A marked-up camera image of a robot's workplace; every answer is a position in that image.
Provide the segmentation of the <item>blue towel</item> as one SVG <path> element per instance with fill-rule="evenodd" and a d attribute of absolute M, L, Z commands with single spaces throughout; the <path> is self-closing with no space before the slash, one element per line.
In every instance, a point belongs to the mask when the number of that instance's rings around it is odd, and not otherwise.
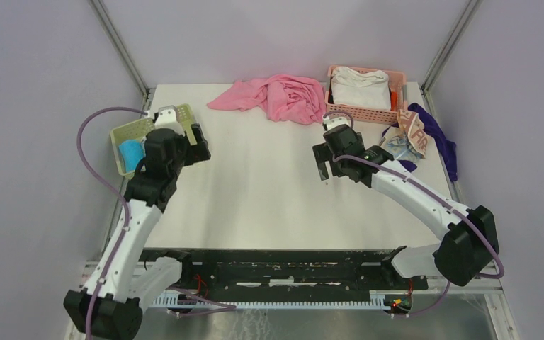
<path fill-rule="evenodd" d="M 119 144 L 118 151 L 124 163 L 125 173 L 133 172 L 145 157 L 145 147 L 142 140 L 126 140 Z"/>

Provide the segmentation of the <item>green plastic basket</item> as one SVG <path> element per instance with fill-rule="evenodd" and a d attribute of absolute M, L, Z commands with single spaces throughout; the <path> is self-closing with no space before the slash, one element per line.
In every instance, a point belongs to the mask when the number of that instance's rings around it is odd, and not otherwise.
<path fill-rule="evenodd" d="M 186 103 L 176 107 L 178 110 L 178 121 L 180 122 L 186 133 L 184 136 L 188 138 L 190 144 L 194 144 L 196 142 L 196 139 L 191 132 L 191 125 L 197 123 L 197 120 L 193 114 L 192 108 Z M 130 180 L 134 176 L 135 171 L 125 173 L 124 163 L 120 152 L 118 151 L 118 146 L 120 143 L 126 140 L 142 140 L 145 143 L 147 134 L 155 130 L 154 120 L 157 116 L 157 111 L 151 112 L 151 110 L 147 110 L 147 115 L 144 118 L 140 118 L 139 120 L 134 120 L 130 123 L 115 127 L 110 131 L 110 140 L 118 173 L 128 180 Z"/>

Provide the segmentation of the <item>beige rabbit print towel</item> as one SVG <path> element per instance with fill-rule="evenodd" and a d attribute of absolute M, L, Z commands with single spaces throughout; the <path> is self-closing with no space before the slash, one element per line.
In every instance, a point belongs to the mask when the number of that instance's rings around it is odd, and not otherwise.
<path fill-rule="evenodd" d="M 380 140 L 380 146 L 396 160 L 417 163 L 426 157 L 431 139 L 424 128 L 418 113 L 400 110 L 397 114 L 397 127 L 389 127 Z"/>

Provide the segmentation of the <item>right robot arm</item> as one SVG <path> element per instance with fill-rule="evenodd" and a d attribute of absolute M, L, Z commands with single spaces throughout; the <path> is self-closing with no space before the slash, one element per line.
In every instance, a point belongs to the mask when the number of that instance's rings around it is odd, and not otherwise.
<path fill-rule="evenodd" d="M 427 246 L 401 246 L 384 262 L 381 281 L 401 288 L 415 276 L 442 276 L 466 286 L 474 278 L 491 278 L 484 271 L 499 257 L 493 213 L 451 200 L 417 179 L 378 145 L 365 147 L 361 134 L 348 123 L 325 123 L 324 142 L 313 146 L 321 180 L 347 177 L 374 189 L 417 217 L 438 240 Z"/>

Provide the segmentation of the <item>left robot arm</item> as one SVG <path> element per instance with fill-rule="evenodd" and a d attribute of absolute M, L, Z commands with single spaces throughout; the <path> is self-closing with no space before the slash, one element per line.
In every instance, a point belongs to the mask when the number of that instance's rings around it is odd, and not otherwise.
<path fill-rule="evenodd" d="M 70 290 L 64 308 L 87 339 L 134 339 L 145 311 L 167 287 L 188 287 L 194 269 L 164 256 L 140 277 L 137 262 L 154 226 L 175 194 L 181 170 L 211 158 L 201 126 L 177 133 L 156 128 L 147 133 L 145 156 L 138 161 L 123 195 L 123 216 L 97 268 L 79 291 Z"/>

